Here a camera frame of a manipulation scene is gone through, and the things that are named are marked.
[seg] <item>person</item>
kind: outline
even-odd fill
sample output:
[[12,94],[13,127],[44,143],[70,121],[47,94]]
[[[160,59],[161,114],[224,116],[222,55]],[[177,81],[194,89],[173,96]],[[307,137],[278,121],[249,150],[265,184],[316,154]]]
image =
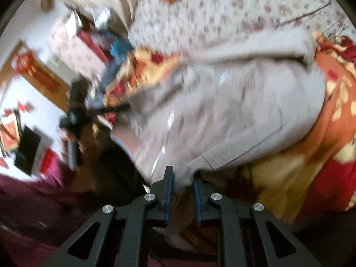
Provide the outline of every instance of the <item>person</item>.
[[[63,157],[67,141],[62,131]],[[84,164],[72,171],[53,161],[46,176],[20,181],[0,176],[0,240],[18,267],[37,267],[100,207],[130,204],[145,193],[144,180],[108,132],[93,136],[92,125],[79,139]]]

